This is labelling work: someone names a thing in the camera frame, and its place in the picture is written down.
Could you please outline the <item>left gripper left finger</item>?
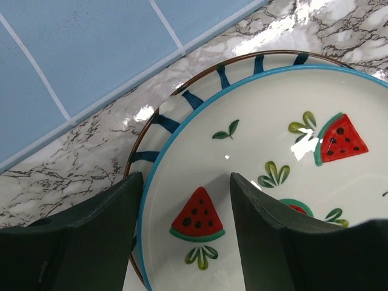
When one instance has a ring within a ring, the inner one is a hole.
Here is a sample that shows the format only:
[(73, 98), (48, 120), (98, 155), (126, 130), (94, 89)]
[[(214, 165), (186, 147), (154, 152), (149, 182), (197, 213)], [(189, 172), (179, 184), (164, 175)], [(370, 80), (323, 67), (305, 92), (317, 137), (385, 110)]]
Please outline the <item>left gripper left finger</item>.
[(143, 185), (132, 173), (55, 215), (1, 229), (1, 290), (122, 290)]

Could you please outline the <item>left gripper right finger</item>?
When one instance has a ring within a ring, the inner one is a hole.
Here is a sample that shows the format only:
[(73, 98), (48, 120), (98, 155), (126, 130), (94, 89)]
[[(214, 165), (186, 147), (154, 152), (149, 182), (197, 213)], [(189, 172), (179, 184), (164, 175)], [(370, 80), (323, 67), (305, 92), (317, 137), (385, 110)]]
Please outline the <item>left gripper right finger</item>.
[(386, 290), (387, 221), (345, 228), (297, 212), (239, 173), (230, 197), (247, 290)]

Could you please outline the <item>watermelon pattern plate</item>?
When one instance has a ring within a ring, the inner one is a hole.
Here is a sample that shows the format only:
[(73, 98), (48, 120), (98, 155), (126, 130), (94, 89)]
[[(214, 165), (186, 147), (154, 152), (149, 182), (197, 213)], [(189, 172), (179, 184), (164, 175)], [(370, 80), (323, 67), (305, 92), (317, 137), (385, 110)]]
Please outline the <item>watermelon pattern plate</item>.
[(244, 290), (232, 172), (332, 225), (386, 218), (387, 83), (343, 67), (290, 66), (195, 109), (146, 178), (138, 250), (148, 290)]

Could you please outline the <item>blue striped white plate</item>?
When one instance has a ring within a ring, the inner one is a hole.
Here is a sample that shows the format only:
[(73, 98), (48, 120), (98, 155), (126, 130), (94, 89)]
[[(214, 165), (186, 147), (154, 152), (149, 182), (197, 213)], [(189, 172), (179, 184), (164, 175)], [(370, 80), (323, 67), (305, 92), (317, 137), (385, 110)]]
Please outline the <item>blue striped white plate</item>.
[(240, 56), (176, 89), (150, 118), (125, 170), (145, 179), (131, 262), (148, 290), (244, 290), (230, 174), (279, 198), (295, 186), (301, 167), (275, 85), (301, 65), (341, 67), (298, 51)]

